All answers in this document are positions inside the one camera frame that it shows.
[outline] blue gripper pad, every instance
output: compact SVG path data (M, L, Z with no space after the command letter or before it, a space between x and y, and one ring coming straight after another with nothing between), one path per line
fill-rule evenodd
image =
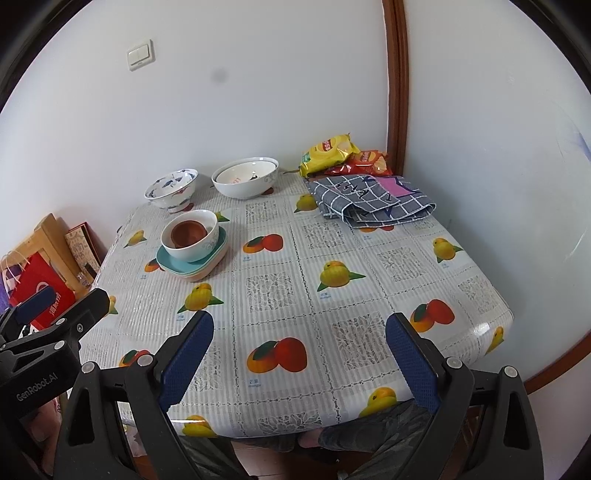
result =
M190 322L196 317L201 318L162 372L162 390L158 404L165 413L171 405L176 405L183 399L213 339L212 316L208 312L199 311L193 315Z
M431 370L396 314L386 321L386 342L400 367L417 405L435 414L441 403L437 393L437 375Z
M52 287L44 287L31 298L17 305L16 320L19 325L28 325L56 301L56 291Z

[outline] chip bag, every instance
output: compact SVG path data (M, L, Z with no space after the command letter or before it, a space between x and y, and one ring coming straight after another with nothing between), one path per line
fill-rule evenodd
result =
M300 175L306 178L318 171L339 165L352 153L359 153L359 149L349 135L329 138L304 154L300 163Z
M378 150L363 150L353 153L342 165L327 168L324 175L348 175L358 173L374 177L392 176L392 170L386 163L386 154Z

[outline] camouflage pants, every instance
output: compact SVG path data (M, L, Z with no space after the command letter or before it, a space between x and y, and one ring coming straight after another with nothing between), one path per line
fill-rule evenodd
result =
M328 450L374 453L348 480L391 480L420 442L430 421L428 411L409 400L369 417L327 427L318 443ZM290 452L296 445L296 437L290 434L237 441ZM249 478L229 439L182 437L181 441L204 480Z

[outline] table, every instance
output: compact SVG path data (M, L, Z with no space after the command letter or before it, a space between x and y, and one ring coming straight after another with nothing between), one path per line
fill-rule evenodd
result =
M81 361L108 368L132 349L154 353L187 323L192 312L178 312L207 283L199 295L211 299L213 341L168 415L178 432L196 414L219 435L248 437L329 426L388 406L394 396L411 398L385 342L393 312L414 313L422 336L467 364L502 342L509 308L434 217L364 232L322 218L306 194L291 173L252 200L213 187L196 192L194 207L219 212L230 240L222 262L197 284L152 262L173 216L139 207L95 281L113 308L83 338ZM434 241L449 244L434 248ZM195 300L187 304L196 308ZM377 402L368 408L370 396ZM132 423L129 405L120 410Z

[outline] wooden box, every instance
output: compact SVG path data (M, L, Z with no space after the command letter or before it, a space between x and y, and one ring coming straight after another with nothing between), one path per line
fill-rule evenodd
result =
M35 252L39 252L45 261L59 274L61 279L79 299L88 293L86 287L76 278L80 267L74 260L64 238L66 230L63 229L52 213L47 215L35 227L33 234L20 243L14 251L8 254L8 265L23 265L23 257L28 258Z

